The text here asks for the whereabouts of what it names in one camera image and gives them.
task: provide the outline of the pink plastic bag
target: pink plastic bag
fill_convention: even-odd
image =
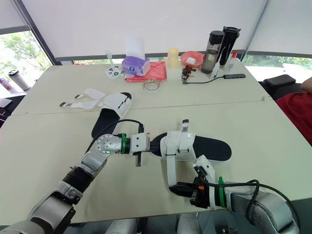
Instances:
[[[147,79],[158,79],[159,81],[167,80],[166,65],[164,61],[151,62],[151,69],[144,77],[131,77],[126,78],[127,82],[144,82]]]

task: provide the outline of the person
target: person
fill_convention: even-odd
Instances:
[[[276,103],[312,146],[312,77],[300,88],[307,92],[288,94]]]

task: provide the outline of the tissue box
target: tissue box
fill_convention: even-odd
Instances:
[[[122,61],[122,69],[127,74],[144,77],[151,69],[151,64],[148,58],[143,60],[134,56],[126,56]]]

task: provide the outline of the white bottle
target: white bottle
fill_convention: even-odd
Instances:
[[[234,67],[234,60],[236,56],[237,56],[237,50],[234,51],[234,53],[232,54],[232,57],[230,58],[228,69],[227,69],[228,71],[230,71]]]

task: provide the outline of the tree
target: tree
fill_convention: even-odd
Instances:
[[[243,59],[246,66],[283,67],[283,63],[297,64],[312,70],[311,58],[283,57],[283,56],[254,56],[246,55]]]
[[[18,61],[23,60],[41,71],[51,65],[30,32],[12,33],[1,37],[1,39],[5,48],[9,48],[15,53],[14,57]]]
[[[0,61],[0,77],[1,75],[4,75],[4,76],[6,75],[8,68],[9,70],[17,69],[17,67],[14,64],[12,64],[10,61],[7,61],[7,62]]]

